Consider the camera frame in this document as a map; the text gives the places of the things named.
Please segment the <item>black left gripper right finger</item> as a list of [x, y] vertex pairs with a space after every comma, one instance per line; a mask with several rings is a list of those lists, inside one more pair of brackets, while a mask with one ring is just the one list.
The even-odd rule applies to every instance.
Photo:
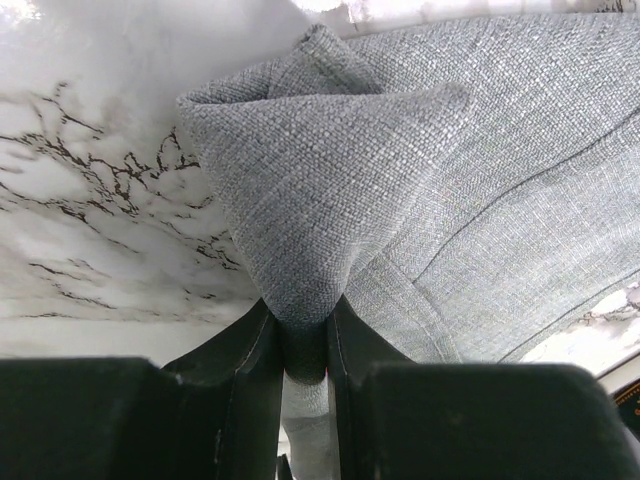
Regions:
[[375, 417], [364, 390], [374, 364], [411, 360], [369, 327], [341, 297], [326, 320], [332, 473], [335, 479], [373, 479]]

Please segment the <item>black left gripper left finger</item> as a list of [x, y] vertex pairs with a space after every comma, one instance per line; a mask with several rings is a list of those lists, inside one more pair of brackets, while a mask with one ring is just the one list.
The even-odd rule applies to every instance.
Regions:
[[275, 477], [283, 365], [262, 300], [164, 370], [181, 381], [179, 479]]

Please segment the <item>grey cloth napkin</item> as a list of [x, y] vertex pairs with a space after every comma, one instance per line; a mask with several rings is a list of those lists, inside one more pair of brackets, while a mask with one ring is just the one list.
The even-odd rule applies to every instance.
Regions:
[[283, 331], [298, 479], [332, 475], [340, 299], [415, 361], [513, 362], [639, 277], [635, 13], [316, 25], [177, 105]]

